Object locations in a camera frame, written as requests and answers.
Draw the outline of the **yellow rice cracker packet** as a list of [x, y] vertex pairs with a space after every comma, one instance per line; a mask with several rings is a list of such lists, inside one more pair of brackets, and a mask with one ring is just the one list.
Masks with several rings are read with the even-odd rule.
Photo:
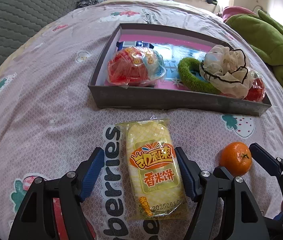
[[125, 139], [137, 219], [185, 219], [188, 209], [167, 118], [117, 125]]

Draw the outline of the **blue cookie packet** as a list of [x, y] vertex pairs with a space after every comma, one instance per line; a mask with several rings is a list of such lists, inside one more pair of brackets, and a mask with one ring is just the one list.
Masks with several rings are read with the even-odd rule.
[[144, 41], [122, 41], [122, 42], [117, 42], [116, 44], [117, 51], [120, 51], [124, 48], [128, 47], [142, 47], [142, 48], [150, 48], [153, 49], [154, 46], [148, 42]]

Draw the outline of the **pink strawberry print bedsheet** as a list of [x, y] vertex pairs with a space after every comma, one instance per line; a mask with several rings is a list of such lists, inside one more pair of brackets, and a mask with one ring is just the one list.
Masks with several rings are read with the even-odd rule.
[[[252, 118], [252, 132], [236, 132], [221, 113], [99, 109], [88, 83], [99, 55], [120, 23], [170, 25], [216, 37], [241, 48], [261, 74], [271, 108]], [[200, 168], [213, 170], [231, 142], [258, 143], [283, 158], [283, 88], [250, 46], [222, 20], [202, 9], [170, 2], [127, 0], [77, 9], [40, 30], [0, 73], [0, 239], [7, 239], [30, 182], [60, 178], [96, 147], [106, 164], [82, 204], [97, 239], [182, 239], [190, 221], [133, 220], [125, 144], [115, 125], [167, 117], [173, 144]]]

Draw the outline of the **pink pillow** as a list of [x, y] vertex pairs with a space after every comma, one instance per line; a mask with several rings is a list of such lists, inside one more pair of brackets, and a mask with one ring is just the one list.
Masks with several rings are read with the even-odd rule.
[[223, 18], [223, 22], [227, 22], [227, 20], [234, 15], [238, 15], [238, 14], [251, 14], [251, 15], [255, 15], [255, 13], [247, 8], [244, 7], [240, 7], [240, 6], [231, 6], [231, 7], [226, 7], [223, 11], [222, 11], [222, 18]]

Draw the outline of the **dark shallow box tray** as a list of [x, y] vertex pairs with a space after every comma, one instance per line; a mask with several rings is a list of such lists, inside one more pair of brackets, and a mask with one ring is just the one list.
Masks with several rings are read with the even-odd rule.
[[[163, 57], [166, 72], [144, 86], [116, 86], [107, 80], [107, 64], [120, 44], [133, 46], [146, 42]], [[99, 108], [175, 109], [193, 108], [221, 113], [261, 116], [271, 107], [267, 96], [261, 102], [223, 95], [192, 92], [182, 84], [177, 65], [184, 57], [202, 61], [214, 46], [229, 44], [215, 37], [166, 25], [121, 23], [110, 36], [88, 87]]]

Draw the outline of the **green fleece blanket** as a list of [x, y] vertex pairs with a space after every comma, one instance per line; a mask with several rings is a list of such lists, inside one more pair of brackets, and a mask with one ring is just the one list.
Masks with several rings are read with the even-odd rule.
[[283, 87], [283, 25], [262, 10], [255, 14], [232, 15], [225, 23], [252, 47], [265, 64], [273, 68]]

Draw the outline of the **orange mandarin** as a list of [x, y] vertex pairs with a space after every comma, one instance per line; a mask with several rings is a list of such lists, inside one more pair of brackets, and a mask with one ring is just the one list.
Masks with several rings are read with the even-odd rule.
[[245, 175], [252, 166], [252, 154], [242, 142], [232, 142], [221, 152], [220, 166], [225, 167], [233, 177]]

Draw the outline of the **large blue-red surprise egg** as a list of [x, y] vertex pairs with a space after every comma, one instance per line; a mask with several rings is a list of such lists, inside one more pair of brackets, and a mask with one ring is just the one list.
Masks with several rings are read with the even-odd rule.
[[123, 48], [107, 64], [107, 81], [116, 86], [153, 86], [165, 75], [163, 57], [147, 47]]

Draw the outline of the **pink and blue book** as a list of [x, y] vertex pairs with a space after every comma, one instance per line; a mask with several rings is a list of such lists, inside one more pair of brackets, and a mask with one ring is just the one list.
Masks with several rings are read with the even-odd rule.
[[195, 39], [193, 42], [187, 41], [185, 37], [173, 38], [172, 36], [151, 36], [142, 34], [121, 34], [111, 41], [110, 48], [106, 49], [106, 56], [102, 58], [102, 66], [98, 74], [97, 83], [104, 86], [115, 86], [107, 81], [107, 64], [117, 52], [116, 44], [122, 41], [144, 41], [152, 44], [163, 57], [166, 75], [157, 80], [153, 86], [133, 86], [133, 87], [154, 87], [160, 89], [187, 90], [182, 83], [178, 72], [180, 60], [189, 57], [197, 59], [199, 62], [204, 60], [207, 52], [214, 47], [213, 43], [205, 40]]

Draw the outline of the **small red-white surprise egg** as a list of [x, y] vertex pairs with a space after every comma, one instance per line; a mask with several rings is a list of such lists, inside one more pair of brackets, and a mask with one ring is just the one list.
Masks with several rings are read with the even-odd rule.
[[266, 88], [262, 76], [254, 69], [251, 69], [249, 74], [251, 77], [251, 87], [244, 99], [253, 102], [261, 102], [266, 94]]

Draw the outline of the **beige sheer fabric scrunchie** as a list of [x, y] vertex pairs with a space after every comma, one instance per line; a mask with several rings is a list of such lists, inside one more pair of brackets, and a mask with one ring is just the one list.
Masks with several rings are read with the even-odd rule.
[[244, 99], [252, 86], [253, 69], [242, 49], [214, 46], [199, 67], [201, 77], [222, 94]]

